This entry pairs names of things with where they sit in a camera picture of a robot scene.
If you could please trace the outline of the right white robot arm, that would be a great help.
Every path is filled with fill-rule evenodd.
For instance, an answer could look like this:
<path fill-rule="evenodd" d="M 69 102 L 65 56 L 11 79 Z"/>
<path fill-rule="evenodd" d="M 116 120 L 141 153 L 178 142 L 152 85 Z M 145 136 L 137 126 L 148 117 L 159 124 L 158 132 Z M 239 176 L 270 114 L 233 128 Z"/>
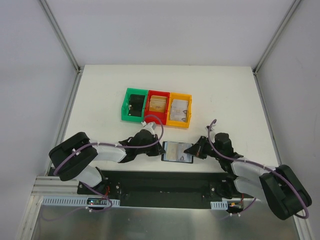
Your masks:
<path fill-rule="evenodd" d="M 230 178 L 222 187 L 224 198 L 231 199 L 241 193 L 250 195 L 266 202 L 271 212 L 281 220 L 300 211 L 305 211 L 303 219 L 309 217 L 311 196 L 293 170 L 285 164 L 272 168 L 248 160 L 234 151 L 229 134 L 217 133 L 213 140 L 201 136 L 184 153 L 200 159 L 212 157 L 219 162 Z"/>

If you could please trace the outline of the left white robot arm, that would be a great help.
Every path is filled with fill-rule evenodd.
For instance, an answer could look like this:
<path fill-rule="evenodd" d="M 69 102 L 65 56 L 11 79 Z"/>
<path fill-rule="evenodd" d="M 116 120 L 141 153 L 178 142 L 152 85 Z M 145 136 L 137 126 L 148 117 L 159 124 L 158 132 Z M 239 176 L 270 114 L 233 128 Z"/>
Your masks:
<path fill-rule="evenodd" d="M 105 177 L 97 167 L 90 166 L 92 161 L 123 164 L 133 161 L 141 154 L 155 157 L 165 153 L 158 135 L 151 130 L 142 129 L 116 144 L 91 142 L 85 132 L 78 132 L 51 149 L 48 156 L 55 167 L 54 176 L 63 182 L 77 179 L 99 195 L 105 191 Z"/>

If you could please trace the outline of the black card holder wallet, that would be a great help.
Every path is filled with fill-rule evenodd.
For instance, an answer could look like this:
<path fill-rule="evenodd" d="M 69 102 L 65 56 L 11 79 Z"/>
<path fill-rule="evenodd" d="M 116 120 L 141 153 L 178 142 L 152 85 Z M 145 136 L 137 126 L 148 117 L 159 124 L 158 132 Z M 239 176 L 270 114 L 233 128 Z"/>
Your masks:
<path fill-rule="evenodd" d="M 194 162 L 194 157 L 185 153 L 185 150 L 192 146 L 192 143 L 164 141 L 162 147 L 165 150 L 165 153 L 161 156 L 161 161 L 192 164 Z"/>

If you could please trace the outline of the gold VIP card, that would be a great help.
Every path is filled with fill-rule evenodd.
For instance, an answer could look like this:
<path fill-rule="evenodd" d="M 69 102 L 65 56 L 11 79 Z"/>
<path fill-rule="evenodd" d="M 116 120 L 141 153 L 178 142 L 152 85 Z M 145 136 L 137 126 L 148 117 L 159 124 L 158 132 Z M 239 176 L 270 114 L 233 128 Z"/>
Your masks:
<path fill-rule="evenodd" d="M 167 142 L 166 143 L 166 161 L 176 161 L 178 152 L 178 144 L 176 142 Z"/>

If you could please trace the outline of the silver VIP card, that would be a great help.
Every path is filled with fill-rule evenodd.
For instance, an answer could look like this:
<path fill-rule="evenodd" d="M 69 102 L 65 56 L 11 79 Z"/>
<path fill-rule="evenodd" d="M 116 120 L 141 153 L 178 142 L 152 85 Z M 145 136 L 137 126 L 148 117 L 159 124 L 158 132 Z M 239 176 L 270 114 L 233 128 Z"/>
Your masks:
<path fill-rule="evenodd" d="M 177 160 L 179 162 L 185 162 L 190 163 L 192 161 L 192 158 L 190 155 L 185 153 L 185 150 L 191 147 L 191 144 L 189 143 L 180 143 L 177 147 Z"/>

